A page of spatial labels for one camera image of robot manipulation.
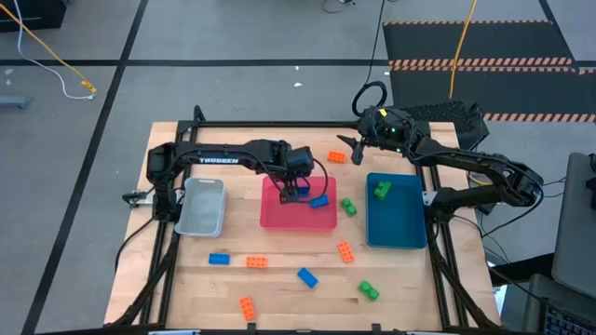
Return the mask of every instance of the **teal bin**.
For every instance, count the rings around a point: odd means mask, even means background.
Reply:
[[[385,200],[374,196],[380,181],[391,182]],[[366,243],[378,248],[427,246],[422,183],[418,176],[369,173],[366,177]]]

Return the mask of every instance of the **wooden table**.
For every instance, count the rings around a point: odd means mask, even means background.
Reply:
[[[147,148],[173,141],[176,123],[154,123]],[[456,146],[453,124],[431,124],[433,138]],[[348,153],[336,134],[357,137],[347,128],[214,128],[198,131],[203,143],[244,143],[254,139],[285,140],[293,147],[309,145],[313,155],[337,179],[338,197],[349,197],[359,214],[348,218],[338,207],[337,228],[330,233],[269,232],[259,224],[263,176],[239,166],[193,166],[192,176],[222,179],[227,189],[223,232],[218,238],[181,238],[169,305],[169,328],[246,329],[238,299],[251,296],[260,329],[440,329],[439,311],[427,249],[370,248],[365,240],[365,180],[369,172],[415,174],[399,154],[365,150],[362,165],[326,162],[329,150]],[[143,163],[139,189],[149,189]],[[439,167],[443,186],[467,188],[465,172]],[[313,175],[321,175],[319,167]],[[475,221],[472,209],[457,214]],[[151,217],[150,208],[131,211],[127,235]],[[129,306],[147,279],[157,224],[135,237],[122,253],[105,321],[114,321]],[[453,219],[451,231],[462,284],[494,322],[500,323],[486,268],[481,239],[475,227]],[[347,240],[356,259],[344,264],[337,243]],[[212,252],[230,253],[229,267],[208,264]],[[247,255],[265,255],[267,269],[244,266]],[[309,289],[296,275],[309,268],[318,278]],[[381,293],[375,302],[358,290],[360,280]],[[453,292],[445,282],[451,323],[457,324]],[[161,288],[154,295],[151,320]]]

